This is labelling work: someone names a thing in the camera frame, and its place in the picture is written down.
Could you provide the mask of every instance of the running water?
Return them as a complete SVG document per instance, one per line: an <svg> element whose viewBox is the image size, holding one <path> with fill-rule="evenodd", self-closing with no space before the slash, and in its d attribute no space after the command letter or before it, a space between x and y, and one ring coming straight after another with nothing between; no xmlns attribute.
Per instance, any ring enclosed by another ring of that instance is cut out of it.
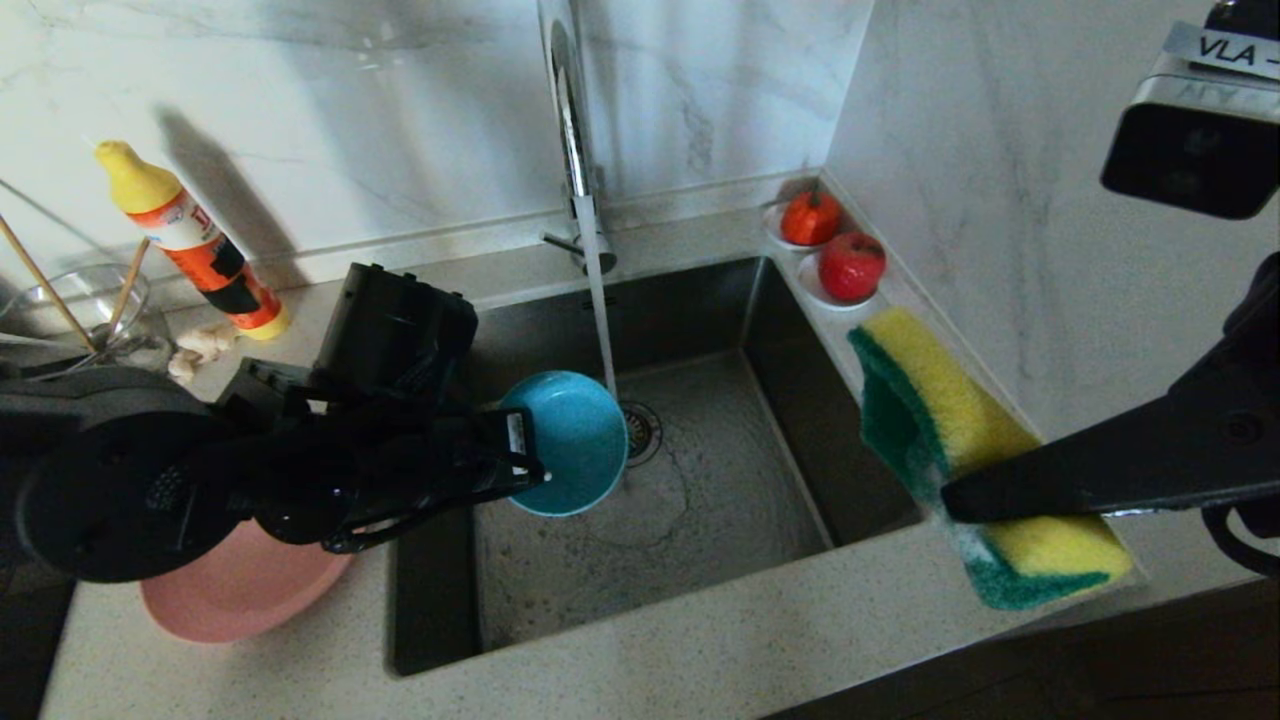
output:
<svg viewBox="0 0 1280 720"><path fill-rule="evenodd" d="M586 282L591 286L591 307L595 309L595 333L600 336L600 357L604 360L604 386L614 400L618 383L613 377L613 346L609 343L609 319L604 315L604 277L600 273L600 242L595 234L595 201L590 195L573 196L577 229L582 233L586 259Z"/></svg>

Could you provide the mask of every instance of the white marble backsplash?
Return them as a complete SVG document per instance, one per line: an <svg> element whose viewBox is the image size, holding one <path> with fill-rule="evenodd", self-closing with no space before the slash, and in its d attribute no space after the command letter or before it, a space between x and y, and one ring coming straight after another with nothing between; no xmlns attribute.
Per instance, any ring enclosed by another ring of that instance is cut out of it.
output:
<svg viewBox="0 0 1280 720"><path fill-rule="evenodd" d="M579 4L622 201L820 167L873 0ZM51 272L129 256L110 137L259 258L562 208L535 0L10 0L0 47L0 211Z"/></svg>
<svg viewBox="0 0 1280 720"><path fill-rule="evenodd" d="M1280 245L1098 177L1203 0L879 3L828 172L1050 437L1162 393Z"/></svg>

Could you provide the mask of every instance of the red tomato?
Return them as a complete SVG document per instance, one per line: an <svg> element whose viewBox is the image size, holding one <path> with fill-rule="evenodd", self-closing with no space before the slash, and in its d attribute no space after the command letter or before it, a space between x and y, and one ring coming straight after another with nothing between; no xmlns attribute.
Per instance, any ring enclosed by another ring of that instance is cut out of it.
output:
<svg viewBox="0 0 1280 720"><path fill-rule="evenodd" d="M782 215L782 237L791 245L822 245L840 225L840 202L824 192L801 192Z"/></svg>
<svg viewBox="0 0 1280 720"><path fill-rule="evenodd" d="M837 234L818 256L818 282L836 300L860 302L876 295L884 274L884 247L854 231Z"/></svg>

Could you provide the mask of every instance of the sponge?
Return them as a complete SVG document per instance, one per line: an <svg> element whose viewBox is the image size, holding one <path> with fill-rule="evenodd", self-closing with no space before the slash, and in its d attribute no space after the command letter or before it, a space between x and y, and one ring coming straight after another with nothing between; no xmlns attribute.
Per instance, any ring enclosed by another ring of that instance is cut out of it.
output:
<svg viewBox="0 0 1280 720"><path fill-rule="evenodd" d="M849 334L861 360L863 442L916 502L943 520L984 603L1027 610L1110 583L1133 559L1096 515L952 523L941 488L952 478L1039 446L937 337L901 307Z"/></svg>

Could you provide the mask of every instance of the glass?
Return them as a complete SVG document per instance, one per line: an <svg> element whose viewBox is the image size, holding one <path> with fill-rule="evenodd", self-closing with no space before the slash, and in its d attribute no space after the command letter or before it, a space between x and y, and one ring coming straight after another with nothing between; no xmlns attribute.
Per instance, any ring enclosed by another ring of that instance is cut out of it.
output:
<svg viewBox="0 0 1280 720"><path fill-rule="evenodd" d="M128 265L90 265L49 279L97 348L90 354L40 286L31 287L0 311L0 332L45 342L17 342L0 336L0 377L40 378L88 365L125 365L164 373L173 341L164 314L147 304L151 286L138 273L124 313L108 323L124 287Z"/></svg>

